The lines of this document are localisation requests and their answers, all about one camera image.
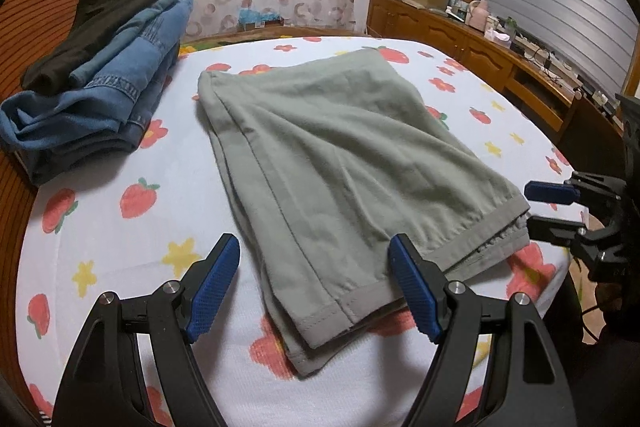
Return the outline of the white tissue box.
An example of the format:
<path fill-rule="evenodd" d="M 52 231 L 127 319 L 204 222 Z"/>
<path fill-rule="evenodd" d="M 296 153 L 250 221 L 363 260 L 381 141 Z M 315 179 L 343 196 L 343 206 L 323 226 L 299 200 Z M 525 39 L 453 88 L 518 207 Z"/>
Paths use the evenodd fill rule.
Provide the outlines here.
<path fill-rule="evenodd" d="M 498 30 L 492 31 L 491 40 L 495 44 L 499 46 L 503 46 L 504 48 L 509 48 L 512 43 L 512 37 L 509 34 L 506 34 L 505 32 L 500 32 Z"/>

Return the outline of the grey-green pants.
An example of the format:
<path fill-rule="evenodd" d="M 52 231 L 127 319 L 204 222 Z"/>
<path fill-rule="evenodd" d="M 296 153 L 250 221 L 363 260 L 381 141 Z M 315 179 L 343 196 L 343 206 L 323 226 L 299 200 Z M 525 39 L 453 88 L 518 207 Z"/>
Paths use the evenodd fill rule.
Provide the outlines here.
<path fill-rule="evenodd" d="M 257 75 L 205 71 L 198 101 L 299 375 L 401 306 L 387 261 L 396 234 L 463 281 L 528 242 L 522 191 L 373 49 Z"/>

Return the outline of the white fruit-print bed sheet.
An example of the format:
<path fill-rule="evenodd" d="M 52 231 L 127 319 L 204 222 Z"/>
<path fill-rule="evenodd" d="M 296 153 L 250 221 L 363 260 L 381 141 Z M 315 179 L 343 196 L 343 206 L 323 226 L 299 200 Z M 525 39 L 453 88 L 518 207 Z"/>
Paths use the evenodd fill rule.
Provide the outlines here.
<path fill-rule="evenodd" d="M 151 293 L 205 257 L 235 223 L 198 120 L 204 70 L 257 75 L 373 48 L 419 89 L 427 111 L 517 186 L 560 182 L 570 163 L 518 109 L 436 49 L 408 40 L 304 37 L 183 56 L 168 76 L 141 147 L 72 170 L 38 192 L 17 276 L 21 370 L 50 415 L 64 365 L 104 291 Z M 398 426 L 434 347 L 399 311 L 368 329 L 321 372 L 297 377 L 265 314 L 248 248 L 212 329 L 194 353 L 231 426 Z"/>

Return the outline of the blue item at headboard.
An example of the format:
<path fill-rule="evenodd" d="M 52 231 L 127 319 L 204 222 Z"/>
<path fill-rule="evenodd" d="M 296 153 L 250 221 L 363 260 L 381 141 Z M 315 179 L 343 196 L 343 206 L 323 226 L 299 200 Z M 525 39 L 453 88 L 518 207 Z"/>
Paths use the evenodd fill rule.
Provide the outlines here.
<path fill-rule="evenodd" d="M 242 31 L 256 30 L 267 25 L 281 25 L 282 18 L 279 13 L 266 11 L 261 12 L 243 8 L 239 12 L 238 28 Z"/>

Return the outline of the pink kettle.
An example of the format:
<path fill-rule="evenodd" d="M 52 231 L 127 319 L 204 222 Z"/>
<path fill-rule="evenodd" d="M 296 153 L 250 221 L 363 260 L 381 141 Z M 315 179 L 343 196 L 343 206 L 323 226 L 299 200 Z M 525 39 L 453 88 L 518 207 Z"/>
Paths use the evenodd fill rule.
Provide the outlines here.
<path fill-rule="evenodd" d="M 488 2 L 486 0 L 473 0 L 468 5 L 465 24 L 477 31 L 484 32 L 489 16 Z"/>

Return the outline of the folded black garment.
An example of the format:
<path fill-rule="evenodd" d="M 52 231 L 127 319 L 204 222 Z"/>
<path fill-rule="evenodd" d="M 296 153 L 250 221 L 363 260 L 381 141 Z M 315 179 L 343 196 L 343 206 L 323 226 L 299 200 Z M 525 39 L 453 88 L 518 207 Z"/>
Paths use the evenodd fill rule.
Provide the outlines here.
<path fill-rule="evenodd" d="M 21 86 L 45 96 L 77 86 L 72 73 L 105 48 L 116 31 L 158 0 L 79 0 L 66 39 L 24 72 Z"/>

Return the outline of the brown louvered wardrobe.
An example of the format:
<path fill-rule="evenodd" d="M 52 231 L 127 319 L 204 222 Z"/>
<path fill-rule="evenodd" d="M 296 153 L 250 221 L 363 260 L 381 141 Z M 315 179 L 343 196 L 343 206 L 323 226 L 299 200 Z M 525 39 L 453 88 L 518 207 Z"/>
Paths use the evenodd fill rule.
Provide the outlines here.
<path fill-rule="evenodd" d="M 22 89 L 27 66 L 70 32 L 78 0 L 5 0 L 1 5 L 1 97 Z"/>

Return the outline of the folded blue jeans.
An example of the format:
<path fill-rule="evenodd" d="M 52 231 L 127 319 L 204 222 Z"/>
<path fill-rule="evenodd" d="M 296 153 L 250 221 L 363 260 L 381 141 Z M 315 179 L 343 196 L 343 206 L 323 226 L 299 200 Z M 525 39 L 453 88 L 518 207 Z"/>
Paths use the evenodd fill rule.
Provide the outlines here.
<path fill-rule="evenodd" d="M 63 154 L 142 135 L 178 58 L 193 0 L 176 0 L 108 60 L 84 87 L 46 97 L 22 91 L 1 103 L 1 145 L 10 151 Z"/>

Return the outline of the wooden sideboard cabinet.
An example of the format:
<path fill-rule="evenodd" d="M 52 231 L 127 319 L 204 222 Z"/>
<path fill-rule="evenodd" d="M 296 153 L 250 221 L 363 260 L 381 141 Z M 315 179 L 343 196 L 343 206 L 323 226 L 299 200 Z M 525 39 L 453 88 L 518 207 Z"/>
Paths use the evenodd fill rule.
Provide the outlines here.
<path fill-rule="evenodd" d="M 552 139 L 571 146 L 623 144 L 620 127 L 585 95 L 567 95 L 535 63 L 462 23 L 401 0 L 369 0 L 367 31 L 375 37 L 413 40 L 447 54 L 505 96 Z"/>

